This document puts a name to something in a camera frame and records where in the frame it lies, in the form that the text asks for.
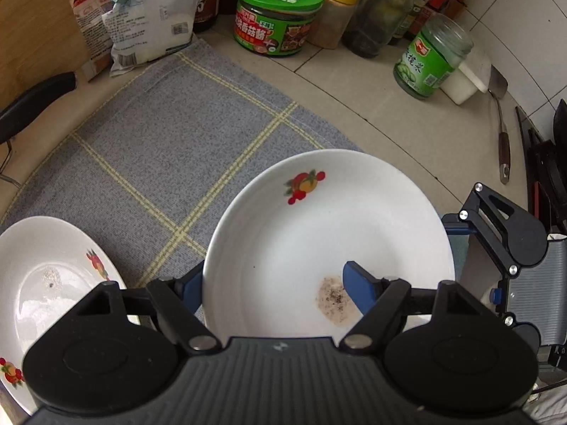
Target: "white plate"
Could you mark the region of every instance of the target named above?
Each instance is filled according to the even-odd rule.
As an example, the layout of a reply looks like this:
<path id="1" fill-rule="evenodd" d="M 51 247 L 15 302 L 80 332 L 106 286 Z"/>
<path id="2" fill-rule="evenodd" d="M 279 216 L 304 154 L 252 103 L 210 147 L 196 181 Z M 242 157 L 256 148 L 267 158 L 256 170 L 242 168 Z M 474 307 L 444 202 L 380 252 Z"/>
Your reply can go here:
<path id="1" fill-rule="evenodd" d="M 0 262 L 0 378 L 32 414 L 37 406 L 19 370 L 27 349 L 100 282 L 126 286 L 89 236 L 53 217 L 28 217 L 9 227 L 0 236 Z"/>
<path id="2" fill-rule="evenodd" d="M 323 294 L 335 299 L 331 321 L 319 296 L 341 285 L 350 260 L 414 287 L 455 279 L 439 216 L 395 167 L 348 150 L 288 158 L 251 181 L 217 225 L 203 271 L 207 325 L 223 343 L 231 335 L 338 342 L 361 314 L 350 299 L 339 308 L 335 288 Z"/>

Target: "gray placemat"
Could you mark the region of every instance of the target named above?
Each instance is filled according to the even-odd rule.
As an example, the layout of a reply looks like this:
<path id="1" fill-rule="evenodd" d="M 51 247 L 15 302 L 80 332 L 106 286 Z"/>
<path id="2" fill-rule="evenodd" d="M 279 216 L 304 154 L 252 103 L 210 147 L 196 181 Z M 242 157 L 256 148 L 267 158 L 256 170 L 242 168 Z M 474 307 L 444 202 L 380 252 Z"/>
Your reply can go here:
<path id="1" fill-rule="evenodd" d="M 150 66 L 73 131 L 19 191 L 0 231 L 29 216 L 59 217 L 104 249 L 127 286 L 177 278 L 205 257 L 251 179 L 321 148 L 357 149 L 199 40 Z"/>

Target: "wooden cutting board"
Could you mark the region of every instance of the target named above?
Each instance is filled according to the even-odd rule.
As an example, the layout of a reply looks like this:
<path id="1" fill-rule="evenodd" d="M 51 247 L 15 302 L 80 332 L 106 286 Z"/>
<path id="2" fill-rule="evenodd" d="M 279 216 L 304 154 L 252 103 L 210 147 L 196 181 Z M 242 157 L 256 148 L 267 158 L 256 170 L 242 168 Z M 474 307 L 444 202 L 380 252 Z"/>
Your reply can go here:
<path id="1" fill-rule="evenodd" d="M 69 0 L 0 0 L 0 110 L 88 59 Z"/>

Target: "countertop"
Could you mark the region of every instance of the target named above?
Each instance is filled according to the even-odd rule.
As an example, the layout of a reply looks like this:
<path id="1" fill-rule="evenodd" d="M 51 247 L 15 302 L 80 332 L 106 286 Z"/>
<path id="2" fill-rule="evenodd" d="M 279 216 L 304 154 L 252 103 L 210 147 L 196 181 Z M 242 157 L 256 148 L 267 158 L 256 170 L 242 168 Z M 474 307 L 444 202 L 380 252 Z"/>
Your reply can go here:
<path id="1" fill-rule="evenodd" d="M 510 183 L 498 173 L 498 116 L 488 94 L 476 93 L 461 106 L 441 90 L 426 101 L 407 95 L 392 76 L 403 50 L 386 46 L 376 59 L 355 56 L 340 46 L 321 50 L 312 45 L 288 58 L 271 59 L 247 51 L 232 39 L 232 16 L 198 36 L 234 63 L 277 87 L 293 100 L 325 118 L 361 150 L 394 165 L 410 177 L 441 214 L 456 212 L 474 183 L 482 182 L 522 207 L 527 205 L 526 174 L 516 102 L 501 101 L 511 147 Z M 50 105 L 13 141 L 14 154 L 6 175 L 25 181 L 61 140 L 116 91 L 144 71 L 138 68 L 110 78 L 103 72 L 88 83 L 78 72 L 78 87 Z M 4 158 L 5 146 L 0 158 Z M 0 213 L 16 188 L 0 182 Z M 475 257 L 481 257 L 478 250 Z M 478 292 L 493 280 L 476 276 Z M 5 391 L 0 387 L 0 403 Z M 13 421 L 18 421 L 17 413 Z M 5 417 L 0 411 L 0 425 Z"/>

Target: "brown wooden handle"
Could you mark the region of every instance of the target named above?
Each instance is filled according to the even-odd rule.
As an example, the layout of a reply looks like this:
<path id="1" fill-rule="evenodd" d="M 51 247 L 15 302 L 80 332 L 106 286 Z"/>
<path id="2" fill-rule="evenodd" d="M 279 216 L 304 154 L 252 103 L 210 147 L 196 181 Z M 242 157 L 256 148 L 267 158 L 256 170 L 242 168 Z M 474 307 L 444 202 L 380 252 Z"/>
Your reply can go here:
<path id="1" fill-rule="evenodd" d="M 498 134 L 498 162 L 510 166 L 510 139 L 507 132 Z"/>

